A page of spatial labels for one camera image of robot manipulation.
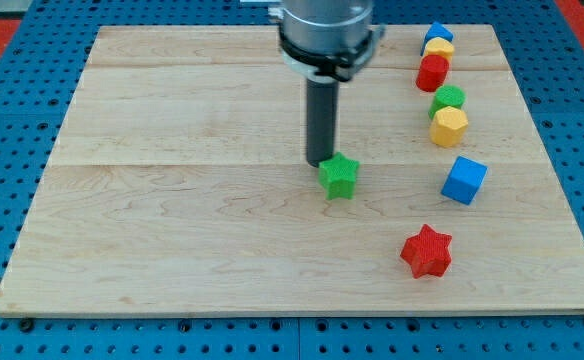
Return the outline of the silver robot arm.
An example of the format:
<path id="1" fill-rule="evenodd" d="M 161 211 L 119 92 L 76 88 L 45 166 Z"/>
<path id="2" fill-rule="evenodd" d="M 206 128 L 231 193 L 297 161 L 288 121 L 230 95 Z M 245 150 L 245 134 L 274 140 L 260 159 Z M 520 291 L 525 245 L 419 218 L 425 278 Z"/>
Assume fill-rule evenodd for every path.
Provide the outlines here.
<path id="1" fill-rule="evenodd" d="M 372 60 L 384 25 L 371 24 L 372 0 L 282 0 L 268 8 L 283 62 L 307 80 L 348 82 Z"/>

